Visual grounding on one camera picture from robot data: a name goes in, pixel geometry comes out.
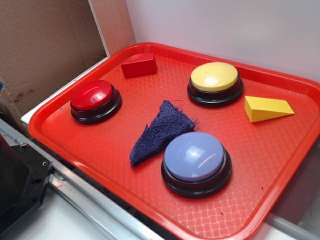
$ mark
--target red tray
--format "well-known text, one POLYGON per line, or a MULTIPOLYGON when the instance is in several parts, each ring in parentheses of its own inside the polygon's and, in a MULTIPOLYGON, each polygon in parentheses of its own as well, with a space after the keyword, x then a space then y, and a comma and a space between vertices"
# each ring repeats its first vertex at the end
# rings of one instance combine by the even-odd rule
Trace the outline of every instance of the red tray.
POLYGON ((320 84, 271 70, 156 43, 118 52, 41 107, 30 134, 69 163, 181 239, 245 239, 262 224, 320 132, 320 84), (124 78, 121 63, 154 53, 157 74, 124 78), (235 103, 206 108, 188 99, 193 69, 208 62, 234 65, 244 82, 235 103), (70 96, 82 84, 107 80, 123 105, 112 118, 94 125, 76 123, 70 96), (250 123, 245 96, 283 99, 294 115, 250 123), (136 168, 129 154, 163 100, 191 119, 196 131, 216 136, 232 159, 229 184, 203 199, 172 193, 161 176, 163 152, 136 168))

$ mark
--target blue cloth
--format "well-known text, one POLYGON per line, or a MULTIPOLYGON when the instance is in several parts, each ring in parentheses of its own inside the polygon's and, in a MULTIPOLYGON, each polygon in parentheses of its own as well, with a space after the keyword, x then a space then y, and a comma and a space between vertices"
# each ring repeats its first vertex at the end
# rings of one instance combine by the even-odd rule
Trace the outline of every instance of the blue cloth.
POLYGON ((164 100, 160 112, 150 126, 146 125, 143 134, 135 143, 129 156, 131 166, 136 167, 160 153, 174 138, 193 131, 195 126, 196 121, 192 121, 171 102, 164 100))

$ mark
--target yellow block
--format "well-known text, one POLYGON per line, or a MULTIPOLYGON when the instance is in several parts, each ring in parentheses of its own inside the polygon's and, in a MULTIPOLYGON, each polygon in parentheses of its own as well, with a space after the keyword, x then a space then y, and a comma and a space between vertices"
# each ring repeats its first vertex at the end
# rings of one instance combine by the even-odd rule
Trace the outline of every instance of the yellow block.
POLYGON ((244 109, 251 123, 295 114, 285 100, 255 96, 245 96, 244 109))
POLYGON ((219 92, 232 87, 238 79, 237 69, 225 62, 209 62, 191 73, 193 86, 205 92, 219 92))

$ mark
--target red block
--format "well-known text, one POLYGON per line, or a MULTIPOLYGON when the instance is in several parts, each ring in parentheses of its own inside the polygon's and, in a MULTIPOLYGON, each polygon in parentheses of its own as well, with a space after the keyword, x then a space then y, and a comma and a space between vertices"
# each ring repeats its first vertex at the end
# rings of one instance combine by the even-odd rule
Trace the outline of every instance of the red block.
POLYGON ((121 64, 123 75, 126 79, 144 75, 156 74, 157 63, 154 53, 143 53, 135 59, 130 59, 121 64))

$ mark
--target triangular prism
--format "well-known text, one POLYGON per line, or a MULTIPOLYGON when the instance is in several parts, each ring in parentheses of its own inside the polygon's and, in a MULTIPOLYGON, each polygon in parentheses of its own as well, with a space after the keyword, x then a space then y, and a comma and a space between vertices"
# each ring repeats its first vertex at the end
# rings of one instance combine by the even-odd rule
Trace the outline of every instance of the triangular prism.
POLYGON ((245 96, 244 109, 251 123, 295 114, 285 100, 245 96))

